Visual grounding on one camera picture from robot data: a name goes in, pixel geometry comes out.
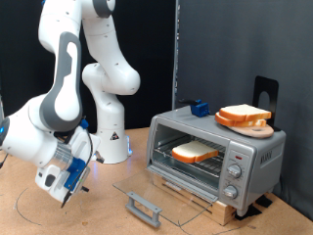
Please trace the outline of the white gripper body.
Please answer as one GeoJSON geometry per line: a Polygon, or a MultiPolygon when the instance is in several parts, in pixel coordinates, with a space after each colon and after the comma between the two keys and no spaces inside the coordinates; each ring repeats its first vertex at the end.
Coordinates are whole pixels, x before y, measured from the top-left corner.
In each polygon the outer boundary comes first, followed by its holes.
{"type": "Polygon", "coordinates": [[[81,190],[100,143],[98,136],[78,126],[67,143],[58,141],[52,160],[37,169],[36,184],[65,204],[81,190]]]}

